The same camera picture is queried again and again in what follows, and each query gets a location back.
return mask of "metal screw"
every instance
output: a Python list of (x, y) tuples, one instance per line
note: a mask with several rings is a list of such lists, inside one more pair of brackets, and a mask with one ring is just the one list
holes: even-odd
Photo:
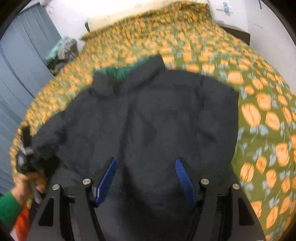
[(238, 184), (236, 184), (236, 183), (233, 184), (232, 187), (233, 187), (233, 189), (235, 189), (235, 190), (239, 190), (239, 188), (240, 188), (240, 186), (239, 186)]
[(53, 189), (53, 190), (58, 190), (58, 189), (59, 189), (59, 184), (54, 184), (54, 185), (52, 186), (52, 189)]
[(82, 183), (83, 183), (84, 185), (87, 185), (87, 184), (90, 184), (90, 183), (91, 183), (91, 180), (90, 180), (89, 178), (86, 178), (86, 179), (84, 179), (84, 180), (82, 181)]
[(210, 181), (206, 178), (203, 178), (201, 181), (200, 181), (203, 185), (208, 185), (210, 183)]

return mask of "jacket sleeve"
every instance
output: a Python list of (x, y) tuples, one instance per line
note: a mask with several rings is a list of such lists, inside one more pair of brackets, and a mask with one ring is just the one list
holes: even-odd
[(32, 147), (37, 158), (51, 158), (66, 136), (65, 112), (50, 118), (32, 138)]
[(8, 232), (12, 230), (22, 209), (23, 206), (15, 200), (10, 192), (0, 197), (0, 219)]

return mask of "bed sheet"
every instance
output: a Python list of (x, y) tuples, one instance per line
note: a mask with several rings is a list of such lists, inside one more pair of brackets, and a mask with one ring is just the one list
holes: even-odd
[[(296, 205), (296, 99), (280, 74), (217, 26), (207, 4), (176, 2), (90, 32), (83, 40), (82, 53), (38, 93), (21, 125), (30, 124), (36, 134), (92, 83), (95, 70), (128, 66), (143, 56), (160, 53), (167, 68), (216, 77), (240, 92), (233, 171), (266, 239), (278, 240)], [(19, 134), (10, 150), (15, 180)]]

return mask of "green and orange floral fabric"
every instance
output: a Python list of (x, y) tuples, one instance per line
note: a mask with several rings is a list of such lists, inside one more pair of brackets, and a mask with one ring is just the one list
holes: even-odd
[[(22, 125), (30, 124), (36, 134), (92, 83), (95, 70), (128, 66), (157, 53), (168, 68), (216, 77), (240, 92), (233, 170), (266, 239), (278, 240), (296, 205), (296, 98), (280, 74), (218, 27), (207, 4), (176, 2), (90, 32), (83, 40), (82, 53), (37, 94)], [(19, 134), (10, 149), (15, 180)]]

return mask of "jacket collar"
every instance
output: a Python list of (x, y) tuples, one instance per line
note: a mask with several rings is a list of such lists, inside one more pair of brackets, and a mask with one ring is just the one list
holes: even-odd
[(161, 55), (152, 57), (148, 62), (132, 70), (122, 81), (96, 71), (92, 83), (92, 90), (105, 97), (127, 92), (137, 86), (151, 81), (157, 74), (165, 70)]

